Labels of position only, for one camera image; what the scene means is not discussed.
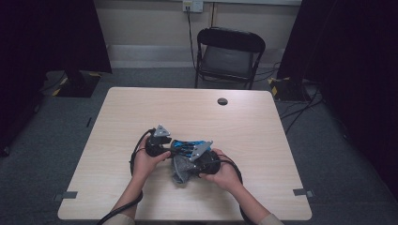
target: gray carpet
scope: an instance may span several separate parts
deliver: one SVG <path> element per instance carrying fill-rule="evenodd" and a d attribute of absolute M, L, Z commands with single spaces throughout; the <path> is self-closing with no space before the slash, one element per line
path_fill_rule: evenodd
<path fill-rule="evenodd" d="M 49 73 L 50 85 L 62 72 Z M 260 75 L 262 80 L 267 75 Z M 0 224 L 95 224 L 62 221 L 54 195 L 68 188 L 100 106 L 113 86 L 192 88 L 192 68 L 118 68 L 103 74 L 91 98 L 46 95 L 40 110 L 0 158 Z M 200 88 L 244 89 L 240 83 L 200 82 Z M 269 90 L 266 80 L 255 90 Z M 316 88 L 308 86 L 312 96 Z M 321 99 L 318 94 L 314 102 Z M 281 115 L 305 103 L 276 102 Z M 287 129 L 295 115 L 283 119 Z M 325 103 L 306 110 L 287 133 L 313 218 L 285 224 L 398 224 L 398 205 L 377 173 L 344 138 L 338 117 Z"/>

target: chair seat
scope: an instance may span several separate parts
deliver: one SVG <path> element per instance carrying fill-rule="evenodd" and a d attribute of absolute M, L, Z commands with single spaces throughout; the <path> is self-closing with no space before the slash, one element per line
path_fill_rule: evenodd
<path fill-rule="evenodd" d="M 206 73 L 249 79 L 252 76 L 253 53 L 207 46 L 201 64 Z"/>

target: chair backrest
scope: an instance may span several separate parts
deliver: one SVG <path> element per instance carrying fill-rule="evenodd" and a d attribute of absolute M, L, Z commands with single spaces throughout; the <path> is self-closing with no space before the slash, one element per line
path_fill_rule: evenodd
<path fill-rule="evenodd" d="M 209 45 L 223 49 L 239 50 L 262 54 L 266 42 L 258 35 L 221 27 L 210 27 L 201 30 L 197 36 L 198 47 Z"/>

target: sleeve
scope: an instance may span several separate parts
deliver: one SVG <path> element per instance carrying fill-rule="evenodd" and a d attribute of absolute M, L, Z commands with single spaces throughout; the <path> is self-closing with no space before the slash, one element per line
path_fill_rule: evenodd
<path fill-rule="evenodd" d="M 283 223 L 275 215 L 269 214 L 261 219 L 258 225 L 283 225 Z"/>
<path fill-rule="evenodd" d="M 114 217 L 106 220 L 104 225 L 135 225 L 134 219 L 124 215 L 124 214 L 117 214 Z"/>

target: wall outlet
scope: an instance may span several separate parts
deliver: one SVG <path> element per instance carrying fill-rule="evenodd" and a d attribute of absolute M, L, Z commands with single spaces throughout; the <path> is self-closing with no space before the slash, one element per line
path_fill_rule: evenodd
<path fill-rule="evenodd" d="M 182 1 L 182 11 L 203 12 L 203 1 Z"/>

